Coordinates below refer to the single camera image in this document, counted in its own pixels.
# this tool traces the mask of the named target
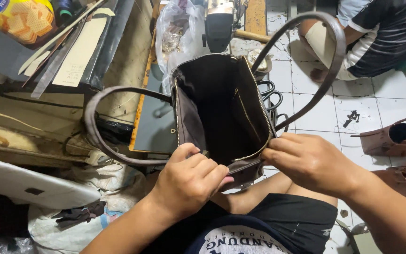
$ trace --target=forearm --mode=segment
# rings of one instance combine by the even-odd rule
[[[173,223],[147,195],[111,222],[81,254],[137,254]]]
[[[360,174],[358,190],[342,199],[368,224],[383,253],[406,253],[406,198],[375,174]]]

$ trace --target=dirty floor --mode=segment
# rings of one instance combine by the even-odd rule
[[[285,6],[268,2],[268,35],[286,22],[284,10]],[[269,79],[283,93],[279,113],[290,116],[305,106],[318,89],[318,84],[312,82],[308,75],[321,64],[302,48],[295,31],[276,43],[271,56],[273,69]],[[403,118],[406,118],[406,72],[391,70],[375,78],[336,81],[310,112],[289,126],[289,132],[322,136],[365,169],[384,170],[406,163],[406,158],[365,155],[359,138],[350,136],[388,126]],[[277,172],[273,167],[266,169],[264,176],[257,181]],[[342,200],[338,203],[338,219],[350,228],[363,222]],[[337,253],[353,253],[339,225],[332,229],[324,254]]]

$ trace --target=industrial sewing machine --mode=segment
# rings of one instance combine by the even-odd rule
[[[241,26],[239,20],[245,14],[248,0],[195,0],[195,4],[205,8],[203,47],[208,46],[211,53],[223,52]]]

